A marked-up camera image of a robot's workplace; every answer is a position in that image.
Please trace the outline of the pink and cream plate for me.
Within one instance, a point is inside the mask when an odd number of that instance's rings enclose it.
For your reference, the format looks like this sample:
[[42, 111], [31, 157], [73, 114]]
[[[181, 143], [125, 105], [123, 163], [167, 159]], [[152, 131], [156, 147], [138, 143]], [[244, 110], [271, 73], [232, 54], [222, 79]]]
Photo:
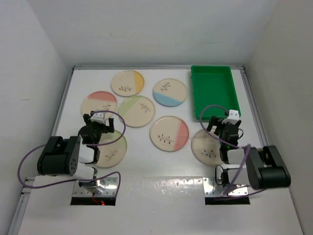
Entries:
[[88, 95], [82, 102], [81, 114], [86, 120], [92, 117], [91, 112], [109, 110], [115, 112], [117, 108], [116, 97], [107, 91], [97, 91]]
[[182, 149], [189, 139], [189, 128], [184, 120], [177, 116], [163, 116], [150, 128], [153, 144], [167, 152]]

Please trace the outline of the green and cream plate front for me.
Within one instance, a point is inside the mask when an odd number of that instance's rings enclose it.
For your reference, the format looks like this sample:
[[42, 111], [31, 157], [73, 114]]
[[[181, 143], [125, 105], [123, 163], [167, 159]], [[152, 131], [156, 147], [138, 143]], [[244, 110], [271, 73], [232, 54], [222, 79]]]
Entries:
[[[120, 135], [121, 133], [117, 130], [115, 130], [114, 133], [103, 134], [99, 144], [111, 142], [120, 137]], [[127, 151], [127, 141], [123, 136], [115, 143], [99, 146], [98, 148], [100, 150], [100, 155], [96, 166], [110, 168], [119, 164], [123, 160]]]

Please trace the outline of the green and cream plate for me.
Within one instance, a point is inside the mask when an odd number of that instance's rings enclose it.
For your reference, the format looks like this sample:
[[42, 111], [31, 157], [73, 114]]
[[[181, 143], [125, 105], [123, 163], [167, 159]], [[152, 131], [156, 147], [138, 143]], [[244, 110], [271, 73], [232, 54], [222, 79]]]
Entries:
[[155, 116], [155, 105], [147, 97], [134, 95], [125, 99], [118, 108], [129, 127], [139, 128], [149, 124]]
[[[117, 130], [115, 130], [114, 133], [103, 134], [99, 144], [111, 142], [120, 137], [120, 135], [121, 133]], [[98, 148], [100, 150], [100, 155], [96, 166], [110, 168], [119, 164], [123, 160], [127, 151], [127, 141], [123, 136], [115, 143], [99, 146]]]

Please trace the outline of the blue and cream plate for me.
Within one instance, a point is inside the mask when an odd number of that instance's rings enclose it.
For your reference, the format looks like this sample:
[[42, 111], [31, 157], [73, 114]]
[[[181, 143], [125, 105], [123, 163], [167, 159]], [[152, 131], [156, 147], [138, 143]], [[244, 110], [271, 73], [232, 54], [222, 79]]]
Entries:
[[157, 82], [153, 87], [153, 97], [161, 105], [176, 107], [187, 98], [187, 87], [183, 82], [167, 78]]
[[203, 129], [199, 130], [191, 141], [194, 156], [205, 165], [222, 165], [220, 157], [220, 142]]

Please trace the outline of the yellow and cream plate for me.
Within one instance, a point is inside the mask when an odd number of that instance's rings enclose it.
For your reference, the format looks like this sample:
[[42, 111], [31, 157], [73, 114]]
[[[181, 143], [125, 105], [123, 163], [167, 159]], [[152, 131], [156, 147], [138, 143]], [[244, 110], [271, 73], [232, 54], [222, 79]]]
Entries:
[[125, 70], [111, 80], [112, 90], [119, 96], [130, 97], [139, 94], [145, 85], [143, 75], [135, 70]]

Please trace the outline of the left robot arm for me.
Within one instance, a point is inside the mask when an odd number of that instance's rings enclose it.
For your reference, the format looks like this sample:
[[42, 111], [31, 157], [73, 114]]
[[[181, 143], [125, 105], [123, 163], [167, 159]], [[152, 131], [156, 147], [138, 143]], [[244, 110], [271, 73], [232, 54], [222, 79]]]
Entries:
[[100, 195], [105, 187], [100, 180], [94, 180], [97, 170], [89, 165], [98, 163], [100, 147], [97, 145], [103, 134], [114, 132], [114, 119], [108, 118], [108, 125], [104, 113], [84, 114], [83, 119], [85, 126], [77, 136], [49, 138], [38, 159], [37, 170], [40, 175], [78, 179], [79, 187]]

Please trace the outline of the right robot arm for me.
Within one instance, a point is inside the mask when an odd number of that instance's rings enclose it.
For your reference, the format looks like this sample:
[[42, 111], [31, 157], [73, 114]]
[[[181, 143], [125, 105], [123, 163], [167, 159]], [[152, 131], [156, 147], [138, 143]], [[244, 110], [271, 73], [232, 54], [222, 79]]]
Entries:
[[[220, 158], [225, 164], [230, 163], [229, 151], [239, 149], [240, 124], [240, 120], [232, 124], [215, 116], [209, 121], [206, 130], [209, 132], [216, 127], [214, 134], [221, 143]], [[246, 166], [249, 185], [253, 189], [287, 188], [291, 185], [291, 175], [274, 145], [264, 146], [261, 149], [245, 146], [243, 162]]]

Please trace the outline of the green plastic bin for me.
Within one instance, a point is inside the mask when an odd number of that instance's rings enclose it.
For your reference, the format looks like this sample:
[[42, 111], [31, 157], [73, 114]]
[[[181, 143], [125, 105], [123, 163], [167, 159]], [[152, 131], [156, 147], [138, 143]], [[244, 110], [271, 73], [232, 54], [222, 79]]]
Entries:
[[191, 81], [194, 114], [197, 120], [208, 105], [241, 111], [230, 67], [192, 65]]

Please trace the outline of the aluminium frame rail right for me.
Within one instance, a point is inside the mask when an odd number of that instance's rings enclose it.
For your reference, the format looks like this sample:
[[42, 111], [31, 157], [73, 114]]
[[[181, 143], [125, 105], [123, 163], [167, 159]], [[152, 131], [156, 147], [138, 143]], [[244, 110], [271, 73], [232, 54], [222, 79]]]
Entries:
[[262, 124], [262, 120], [260, 117], [259, 109], [257, 107], [256, 98], [254, 95], [254, 91], [252, 88], [252, 84], [249, 80], [247, 70], [244, 66], [241, 66], [240, 73], [242, 76], [243, 84], [246, 90], [247, 98], [249, 101], [249, 105], [252, 111], [252, 116], [256, 125], [256, 130], [262, 145], [268, 145], [268, 139]]

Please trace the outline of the aluminium frame rail back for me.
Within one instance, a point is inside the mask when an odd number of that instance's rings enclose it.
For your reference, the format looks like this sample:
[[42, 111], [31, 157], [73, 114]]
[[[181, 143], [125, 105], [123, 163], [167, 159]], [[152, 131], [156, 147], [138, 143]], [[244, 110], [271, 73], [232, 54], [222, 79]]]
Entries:
[[73, 70], [189, 70], [192, 65], [76, 65]]

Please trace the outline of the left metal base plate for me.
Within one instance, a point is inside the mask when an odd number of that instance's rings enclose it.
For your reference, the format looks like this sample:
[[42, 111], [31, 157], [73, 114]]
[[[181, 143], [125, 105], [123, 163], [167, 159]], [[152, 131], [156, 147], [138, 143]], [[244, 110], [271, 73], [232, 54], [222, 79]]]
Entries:
[[107, 177], [94, 182], [76, 182], [73, 187], [73, 197], [115, 197], [118, 179]]

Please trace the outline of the metal base plate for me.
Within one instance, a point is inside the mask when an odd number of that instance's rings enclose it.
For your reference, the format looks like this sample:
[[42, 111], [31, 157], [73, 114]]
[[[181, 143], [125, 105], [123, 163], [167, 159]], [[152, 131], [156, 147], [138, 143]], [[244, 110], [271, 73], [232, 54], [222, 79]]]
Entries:
[[76, 182], [73, 187], [73, 197], [115, 197], [118, 179], [107, 177], [94, 182]]
[[237, 197], [248, 195], [248, 185], [233, 185], [225, 193], [226, 187], [218, 185], [214, 177], [203, 177], [202, 182], [206, 197]]

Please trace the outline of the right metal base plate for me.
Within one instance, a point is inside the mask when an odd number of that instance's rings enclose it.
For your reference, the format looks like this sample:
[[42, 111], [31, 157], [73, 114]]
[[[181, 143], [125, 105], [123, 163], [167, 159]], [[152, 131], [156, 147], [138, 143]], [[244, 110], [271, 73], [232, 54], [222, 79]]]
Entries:
[[233, 185], [225, 193], [226, 187], [218, 185], [214, 177], [203, 177], [202, 182], [206, 197], [237, 197], [248, 195], [248, 185]]

